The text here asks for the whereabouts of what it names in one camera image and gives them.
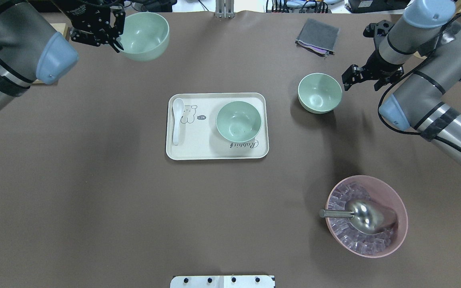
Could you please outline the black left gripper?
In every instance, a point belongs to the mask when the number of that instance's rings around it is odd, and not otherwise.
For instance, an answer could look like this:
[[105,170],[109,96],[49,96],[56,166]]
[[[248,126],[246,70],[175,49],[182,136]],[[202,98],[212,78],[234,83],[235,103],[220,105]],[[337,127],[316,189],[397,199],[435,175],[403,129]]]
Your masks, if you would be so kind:
[[54,0],[53,4],[71,24],[71,40],[101,46],[108,44],[117,53],[124,51],[120,42],[126,12],[124,0]]

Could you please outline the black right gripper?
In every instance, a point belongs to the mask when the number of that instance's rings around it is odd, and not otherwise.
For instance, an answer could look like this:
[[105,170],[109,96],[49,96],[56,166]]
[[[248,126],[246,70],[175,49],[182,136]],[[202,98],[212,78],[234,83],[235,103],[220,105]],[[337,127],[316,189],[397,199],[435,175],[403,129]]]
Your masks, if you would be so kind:
[[393,81],[404,75],[402,64],[391,64],[379,54],[379,45],[387,37],[394,24],[387,20],[371,22],[363,31],[365,38],[372,38],[375,51],[370,55],[366,64],[359,67],[356,64],[349,66],[342,74],[344,91],[348,91],[354,84],[363,80],[377,80],[374,90],[379,91],[382,87],[392,84]]

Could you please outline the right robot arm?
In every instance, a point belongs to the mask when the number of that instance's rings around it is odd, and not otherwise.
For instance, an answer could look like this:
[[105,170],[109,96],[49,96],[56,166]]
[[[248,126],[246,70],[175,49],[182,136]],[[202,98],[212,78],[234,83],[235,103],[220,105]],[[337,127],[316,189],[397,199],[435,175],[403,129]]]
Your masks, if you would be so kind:
[[375,51],[362,67],[342,74],[345,90],[374,80],[388,85],[377,115],[390,130],[415,135],[461,165],[461,113],[442,96],[461,82],[461,24],[453,0],[414,0],[395,23],[371,23],[364,30]]

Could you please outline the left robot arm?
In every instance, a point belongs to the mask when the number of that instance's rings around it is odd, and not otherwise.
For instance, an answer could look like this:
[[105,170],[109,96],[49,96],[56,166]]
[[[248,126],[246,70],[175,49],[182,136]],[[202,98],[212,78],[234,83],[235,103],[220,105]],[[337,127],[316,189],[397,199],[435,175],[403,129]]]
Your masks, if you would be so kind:
[[[54,0],[69,18],[74,41],[122,49],[122,0]],[[22,96],[36,80],[53,84],[77,64],[66,37],[27,0],[0,0],[0,110]]]

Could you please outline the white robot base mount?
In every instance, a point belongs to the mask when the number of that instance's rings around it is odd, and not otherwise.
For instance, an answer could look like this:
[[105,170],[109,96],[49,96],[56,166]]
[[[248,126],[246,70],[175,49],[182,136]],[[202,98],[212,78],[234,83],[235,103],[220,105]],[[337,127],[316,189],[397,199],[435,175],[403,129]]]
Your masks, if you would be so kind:
[[276,288],[276,280],[270,275],[176,276],[170,288]]

